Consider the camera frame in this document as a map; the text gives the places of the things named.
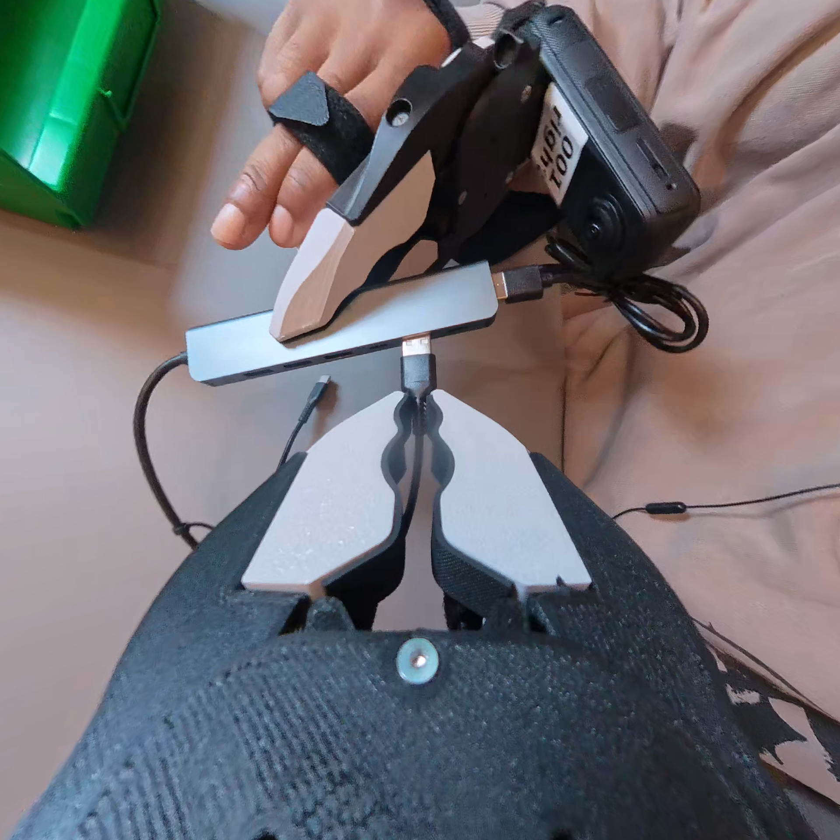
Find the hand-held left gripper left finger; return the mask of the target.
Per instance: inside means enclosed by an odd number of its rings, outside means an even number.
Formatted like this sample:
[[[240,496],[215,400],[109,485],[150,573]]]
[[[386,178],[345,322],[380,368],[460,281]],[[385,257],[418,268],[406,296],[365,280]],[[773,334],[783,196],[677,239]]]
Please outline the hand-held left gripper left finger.
[[[405,394],[342,421],[303,455],[241,583],[254,592],[341,601],[371,629],[404,571]]]

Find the green plastic storage bin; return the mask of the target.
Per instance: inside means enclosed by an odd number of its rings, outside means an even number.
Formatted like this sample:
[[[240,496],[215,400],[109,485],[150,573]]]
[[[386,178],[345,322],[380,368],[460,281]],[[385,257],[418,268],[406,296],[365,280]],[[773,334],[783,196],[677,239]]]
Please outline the green plastic storage bin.
[[[156,1],[1,2],[1,205],[93,219],[159,26]]]

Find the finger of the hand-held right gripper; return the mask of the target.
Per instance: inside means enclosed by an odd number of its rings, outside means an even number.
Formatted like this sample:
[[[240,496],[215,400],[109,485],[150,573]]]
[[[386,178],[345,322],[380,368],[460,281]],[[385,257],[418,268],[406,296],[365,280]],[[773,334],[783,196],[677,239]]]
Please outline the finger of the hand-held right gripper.
[[[275,340],[324,328],[377,262],[420,231],[474,82],[470,65],[422,66],[405,80],[381,118],[371,151],[299,246],[270,322]]]

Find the person's right hand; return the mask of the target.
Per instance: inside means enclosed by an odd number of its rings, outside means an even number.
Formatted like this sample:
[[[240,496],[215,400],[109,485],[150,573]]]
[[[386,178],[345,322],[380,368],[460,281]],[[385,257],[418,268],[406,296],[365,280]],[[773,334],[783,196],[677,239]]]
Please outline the person's right hand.
[[[374,130],[406,77],[452,52],[445,27],[421,1],[289,2],[257,70],[264,107],[313,72],[345,96]],[[229,190],[211,235],[244,249],[263,231],[279,247],[301,244],[337,183],[283,125],[257,144]]]

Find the grey slim usb hub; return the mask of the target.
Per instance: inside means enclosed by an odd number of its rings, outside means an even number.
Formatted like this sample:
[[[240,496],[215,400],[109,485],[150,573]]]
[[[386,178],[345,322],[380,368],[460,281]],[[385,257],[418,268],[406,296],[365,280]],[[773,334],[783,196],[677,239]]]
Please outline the grey slim usb hub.
[[[173,533],[193,549],[193,528],[211,527],[178,516],[152,464],[146,415],[154,389],[168,373],[185,366],[197,383],[231,385],[394,349],[416,336],[436,339],[483,329],[497,311],[490,268],[482,262],[357,291],[326,328],[289,344],[270,336],[271,311],[187,330],[184,351],[159,364],[142,385],[132,420],[143,476]]]

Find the person's beige sweatshirt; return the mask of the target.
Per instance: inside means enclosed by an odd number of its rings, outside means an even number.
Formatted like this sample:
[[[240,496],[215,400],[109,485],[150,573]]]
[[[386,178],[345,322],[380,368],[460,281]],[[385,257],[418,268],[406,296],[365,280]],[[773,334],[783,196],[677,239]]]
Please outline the person's beige sweatshirt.
[[[838,482],[838,2],[570,2],[684,162],[701,213],[660,276],[708,310],[653,350],[568,310],[567,475],[605,511]],[[775,692],[771,766],[838,803],[838,490],[622,525],[697,631]]]

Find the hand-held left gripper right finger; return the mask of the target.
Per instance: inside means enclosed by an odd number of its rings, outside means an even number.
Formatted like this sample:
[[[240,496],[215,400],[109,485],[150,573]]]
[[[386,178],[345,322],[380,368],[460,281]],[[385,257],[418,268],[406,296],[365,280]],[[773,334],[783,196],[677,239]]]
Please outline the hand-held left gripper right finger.
[[[432,568],[448,602],[486,619],[500,602],[592,586],[524,444],[441,389],[429,396],[429,442]]]

